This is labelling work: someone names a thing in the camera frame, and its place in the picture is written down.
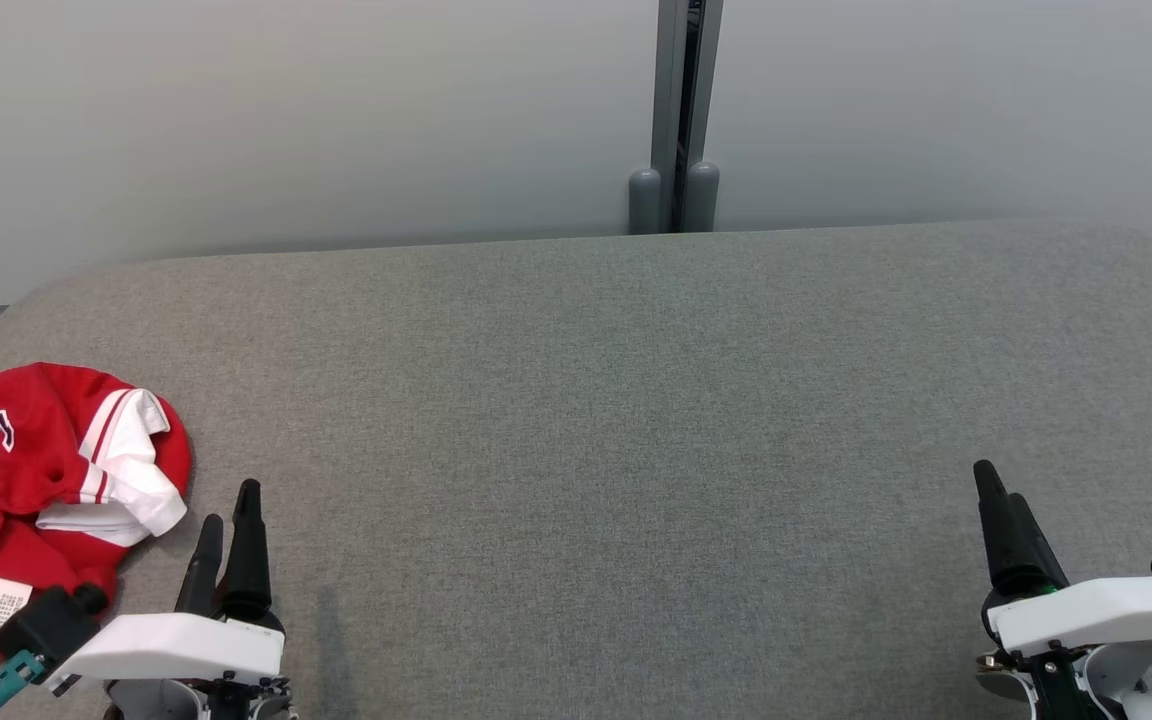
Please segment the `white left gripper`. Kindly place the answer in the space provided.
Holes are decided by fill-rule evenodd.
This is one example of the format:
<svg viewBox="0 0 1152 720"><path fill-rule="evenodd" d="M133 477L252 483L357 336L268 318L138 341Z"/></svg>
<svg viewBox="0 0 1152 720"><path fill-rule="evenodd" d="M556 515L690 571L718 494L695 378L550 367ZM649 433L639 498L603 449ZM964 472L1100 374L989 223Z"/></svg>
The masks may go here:
<svg viewBox="0 0 1152 720"><path fill-rule="evenodd" d="M285 629L271 612L270 552L262 484L243 480L230 515L223 575L223 520L209 514L180 583L175 612L120 615L68 660L46 691L97 687L108 719L294 719L282 673ZM217 588L217 611L212 596Z"/></svg>

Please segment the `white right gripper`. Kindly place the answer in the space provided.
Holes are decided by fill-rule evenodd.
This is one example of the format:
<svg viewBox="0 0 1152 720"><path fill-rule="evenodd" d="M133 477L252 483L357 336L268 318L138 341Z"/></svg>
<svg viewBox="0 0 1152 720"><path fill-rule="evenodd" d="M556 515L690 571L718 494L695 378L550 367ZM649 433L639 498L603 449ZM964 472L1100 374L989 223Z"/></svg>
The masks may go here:
<svg viewBox="0 0 1152 720"><path fill-rule="evenodd" d="M1006 491L988 460L973 462L973 482L993 591L1043 594L986 611L986 628L1002 650L1034 657L1053 647L1152 641L1152 577L1087 579L1069 588L1025 498Z"/></svg>

